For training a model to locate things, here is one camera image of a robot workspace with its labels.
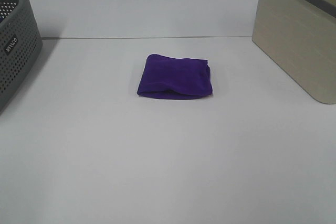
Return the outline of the purple towel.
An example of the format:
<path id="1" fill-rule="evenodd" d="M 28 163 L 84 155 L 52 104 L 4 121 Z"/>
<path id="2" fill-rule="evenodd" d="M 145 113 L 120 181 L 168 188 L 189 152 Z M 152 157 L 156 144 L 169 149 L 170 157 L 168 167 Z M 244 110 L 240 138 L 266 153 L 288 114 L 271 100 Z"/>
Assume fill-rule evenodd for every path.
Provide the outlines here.
<path id="1" fill-rule="evenodd" d="M 212 95 L 211 69 L 204 59 L 147 57 L 137 95 L 163 100 L 194 100 Z"/>

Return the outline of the grey perforated plastic basket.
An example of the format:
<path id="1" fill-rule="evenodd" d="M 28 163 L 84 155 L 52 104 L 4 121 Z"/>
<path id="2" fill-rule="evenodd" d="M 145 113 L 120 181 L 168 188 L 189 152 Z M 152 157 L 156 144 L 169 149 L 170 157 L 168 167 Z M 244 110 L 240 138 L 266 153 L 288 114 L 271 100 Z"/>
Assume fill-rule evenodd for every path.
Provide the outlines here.
<path id="1" fill-rule="evenodd" d="M 30 0 L 1 0 L 1 111 L 29 74 L 42 46 Z"/>

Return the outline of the beige storage bin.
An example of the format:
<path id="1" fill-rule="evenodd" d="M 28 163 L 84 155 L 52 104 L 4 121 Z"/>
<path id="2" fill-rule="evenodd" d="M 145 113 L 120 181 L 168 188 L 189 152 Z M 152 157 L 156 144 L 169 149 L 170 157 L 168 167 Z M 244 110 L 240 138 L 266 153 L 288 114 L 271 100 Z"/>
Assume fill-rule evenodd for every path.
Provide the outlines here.
<path id="1" fill-rule="evenodd" d="M 313 99 L 335 103 L 335 0 L 258 0 L 252 40 Z"/>

